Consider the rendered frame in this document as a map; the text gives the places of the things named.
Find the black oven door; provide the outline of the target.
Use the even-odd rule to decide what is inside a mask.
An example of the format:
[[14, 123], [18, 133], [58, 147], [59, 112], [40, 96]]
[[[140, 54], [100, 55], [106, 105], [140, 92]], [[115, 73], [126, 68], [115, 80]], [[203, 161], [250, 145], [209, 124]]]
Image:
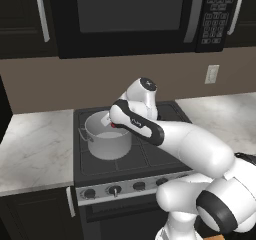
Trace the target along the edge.
[[154, 194], [79, 207], [84, 240], [155, 240], [168, 213]]

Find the dark wall cupboard door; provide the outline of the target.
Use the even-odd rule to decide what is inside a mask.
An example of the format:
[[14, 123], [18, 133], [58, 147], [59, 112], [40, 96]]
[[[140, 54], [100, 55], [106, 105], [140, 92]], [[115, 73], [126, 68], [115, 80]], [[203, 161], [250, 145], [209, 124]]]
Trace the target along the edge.
[[0, 59], [57, 55], [50, 0], [43, 0], [50, 40], [45, 43], [36, 0], [0, 0]]
[[[232, 6], [227, 31], [231, 25], [237, 0]], [[243, 0], [234, 33], [226, 36], [225, 47], [256, 46], [256, 0]]]

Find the black stove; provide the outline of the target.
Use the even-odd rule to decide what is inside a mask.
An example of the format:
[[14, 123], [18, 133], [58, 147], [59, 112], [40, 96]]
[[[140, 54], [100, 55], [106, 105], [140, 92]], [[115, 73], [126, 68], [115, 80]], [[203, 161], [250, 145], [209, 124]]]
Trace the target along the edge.
[[[117, 160], [101, 160], [94, 157], [82, 140], [78, 129], [84, 127], [85, 120], [92, 114], [108, 111], [106, 107], [79, 109], [73, 114], [73, 165], [74, 185], [78, 208], [114, 200], [140, 197], [156, 193], [156, 181], [168, 181], [188, 176], [193, 170], [168, 153], [132, 135], [132, 146], [127, 155]], [[133, 184], [144, 182], [145, 189], [136, 191]], [[122, 191], [117, 197], [108, 193], [111, 186], [119, 185]], [[94, 199], [85, 199], [83, 193], [94, 189]]]

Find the black tall side panel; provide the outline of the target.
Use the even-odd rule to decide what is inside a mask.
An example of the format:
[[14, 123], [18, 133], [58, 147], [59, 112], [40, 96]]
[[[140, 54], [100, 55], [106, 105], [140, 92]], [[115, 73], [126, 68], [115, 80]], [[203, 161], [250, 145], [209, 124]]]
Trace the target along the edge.
[[7, 97], [7, 93], [0, 76], [0, 144], [12, 119], [13, 112]]

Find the grey metal pot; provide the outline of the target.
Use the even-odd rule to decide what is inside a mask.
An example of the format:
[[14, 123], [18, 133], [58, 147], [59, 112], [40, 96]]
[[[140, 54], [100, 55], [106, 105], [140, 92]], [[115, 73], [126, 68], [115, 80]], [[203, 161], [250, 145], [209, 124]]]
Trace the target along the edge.
[[103, 126], [101, 119], [108, 111], [100, 111], [90, 115], [78, 132], [87, 143], [90, 153], [101, 160], [117, 160], [127, 155], [132, 146], [131, 133], [122, 128], [110, 125]]

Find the dark base cupboard door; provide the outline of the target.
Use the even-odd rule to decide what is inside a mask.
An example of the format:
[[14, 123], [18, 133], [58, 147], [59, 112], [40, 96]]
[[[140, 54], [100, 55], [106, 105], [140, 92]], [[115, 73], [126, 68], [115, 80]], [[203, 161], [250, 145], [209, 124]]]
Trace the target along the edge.
[[0, 240], [83, 240], [75, 189], [71, 217], [66, 187], [0, 197]]

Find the black microwave oven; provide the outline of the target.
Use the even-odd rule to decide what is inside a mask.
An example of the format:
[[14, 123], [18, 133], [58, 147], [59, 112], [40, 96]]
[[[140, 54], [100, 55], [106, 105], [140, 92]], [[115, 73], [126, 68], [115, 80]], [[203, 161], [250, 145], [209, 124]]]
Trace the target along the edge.
[[61, 59], [220, 52], [235, 0], [203, 0], [185, 43], [192, 0], [50, 0]]

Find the white wall socket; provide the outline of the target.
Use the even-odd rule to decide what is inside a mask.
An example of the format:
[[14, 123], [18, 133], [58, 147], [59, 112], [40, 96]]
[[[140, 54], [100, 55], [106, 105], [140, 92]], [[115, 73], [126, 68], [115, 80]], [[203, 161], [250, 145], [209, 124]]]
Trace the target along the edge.
[[214, 84], [217, 79], [218, 71], [219, 65], [209, 65], [206, 72], [205, 83]]

